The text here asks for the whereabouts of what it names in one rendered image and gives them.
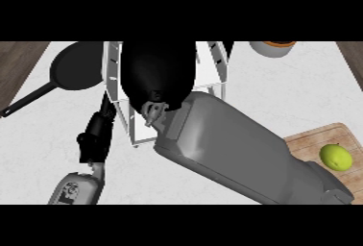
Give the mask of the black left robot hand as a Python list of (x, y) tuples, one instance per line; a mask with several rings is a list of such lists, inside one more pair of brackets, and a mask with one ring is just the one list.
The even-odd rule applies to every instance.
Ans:
[(99, 111), (92, 115), (86, 131), (79, 134), (80, 163), (105, 162), (114, 131), (117, 109), (104, 94)]

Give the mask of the wooden cutting board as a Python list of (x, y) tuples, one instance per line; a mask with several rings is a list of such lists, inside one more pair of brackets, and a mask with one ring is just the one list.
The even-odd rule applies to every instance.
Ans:
[[(291, 154), (300, 160), (315, 161), (340, 179), (353, 193), (355, 205), (363, 205), (363, 145), (344, 123), (332, 123), (285, 138)], [(352, 154), (353, 166), (347, 171), (334, 171), (319, 157), (327, 144), (341, 145)]]

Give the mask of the black frying pan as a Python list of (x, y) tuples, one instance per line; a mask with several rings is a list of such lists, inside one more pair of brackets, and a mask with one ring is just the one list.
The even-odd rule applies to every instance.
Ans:
[(102, 41), (79, 41), (56, 55), (51, 66), (51, 81), (21, 98), (0, 116), (8, 117), (58, 87), (65, 90), (83, 90), (102, 82)]

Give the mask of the pale grey pot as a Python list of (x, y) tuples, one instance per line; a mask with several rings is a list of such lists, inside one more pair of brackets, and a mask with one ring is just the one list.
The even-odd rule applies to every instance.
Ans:
[(282, 58), (290, 53), (296, 41), (251, 41), (250, 45), (260, 55)]

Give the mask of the green round fruit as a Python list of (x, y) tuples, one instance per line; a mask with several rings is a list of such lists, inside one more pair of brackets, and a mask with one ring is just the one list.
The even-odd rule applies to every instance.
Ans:
[(338, 144), (327, 144), (319, 151), (321, 160), (335, 171), (347, 171), (353, 165), (349, 150)]

